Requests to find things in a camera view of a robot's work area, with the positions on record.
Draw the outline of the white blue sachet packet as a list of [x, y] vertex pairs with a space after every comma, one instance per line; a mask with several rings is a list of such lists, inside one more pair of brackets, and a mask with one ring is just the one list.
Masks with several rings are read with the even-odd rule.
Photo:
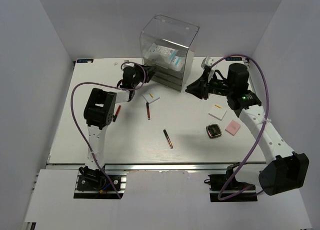
[[157, 66], [180, 71], [184, 66], [184, 59], [175, 54], [169, 57], [162, 57], [160, 55], [151, 56], [148, 60], [154, 62]]
[[144, 58], [148, 60], [149, 57], [155, 56], [155, 55], [160, 55], [162, 57], [169, 57], [173, 54], [177, 55], [178, 50], [165, 47], [165, 46], [160, 46], [156, 45], [153, 43], [150, 48], [147, 50], [146, 54], [144, 55]]

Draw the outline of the clear acrylic makeup organizer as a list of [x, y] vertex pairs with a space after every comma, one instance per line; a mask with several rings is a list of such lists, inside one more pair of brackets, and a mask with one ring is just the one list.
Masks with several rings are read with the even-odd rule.
[[181, 92], [191, 74], [200, 27], [163, 14], [155, 15], [140, 33], [144, 65], [156, 67], [152, 79]]

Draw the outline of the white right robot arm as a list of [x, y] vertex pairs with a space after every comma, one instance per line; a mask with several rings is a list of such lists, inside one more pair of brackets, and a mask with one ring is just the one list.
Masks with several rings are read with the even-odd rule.
[[260, 99], [249, 90], [250, 75], [247, 67], [241, 63], [232, 63], [226, 78], [218, 79], [219, 73], [205, 65], [203, 74], [188, 85], [185, 91], [205, 100], [210, 94], [225, 96], [228, 106], [257, 141], [266, 162], [262, 170], [253, 170], [242, 164], [230, 167], [232, 173], [225, 177], [227, 186], [238, 189], [243, 183], [258, 185], [267, 195], [301, 188], [310, 161], [306, 154], [296, 153], [268, 119]]

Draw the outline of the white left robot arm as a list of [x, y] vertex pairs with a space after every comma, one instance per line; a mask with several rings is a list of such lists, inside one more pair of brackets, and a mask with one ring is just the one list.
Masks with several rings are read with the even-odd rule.
[[92, 89], [83, 113], [90, 144], [84, 172], [104, 168], [106, 130], [113, 121], [116, 104], [131, 101], [138, 86], [148, 83], [156, 70], [155, 66], [128, 65], [123, 68], [115, 91]]

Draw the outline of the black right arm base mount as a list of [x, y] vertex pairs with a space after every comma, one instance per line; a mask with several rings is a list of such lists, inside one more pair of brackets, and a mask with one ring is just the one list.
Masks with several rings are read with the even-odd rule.
[[[209, 186], [209, 196], [211, 202], [221, 202], [218, 199], [218, 194], [221, 191], [225, 182], [229, 179], [229, 177], [233, 174], [235, 168], [238, 166], [239, 164], [233, 164], [231, 166], [228, 166], [225, 173], [210, 174], [208, 175], [207, 179], [203, 181], [204, 184], [207, 184]], [[223, 191], [221, 197], [227, 197], [229, 195], [237, 193], [238, 191], [245, 189], [248, 186], [248, 183], [239, 182], [234, 178]], [[258, 197], [256, 196], [256, 187], [251, 186], [248, 190], [243, 191], [239, 195], [234, 196], [230, 199], [224, 200], [224, 202], [256, 202], [257, 200]]]

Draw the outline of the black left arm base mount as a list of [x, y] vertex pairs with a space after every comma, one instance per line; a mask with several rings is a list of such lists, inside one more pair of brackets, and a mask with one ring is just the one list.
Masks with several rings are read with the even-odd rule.
[[124, 171], [100, 170], [80, 167], [75, 183], [74, 199], [121, 199], [127, 182]]

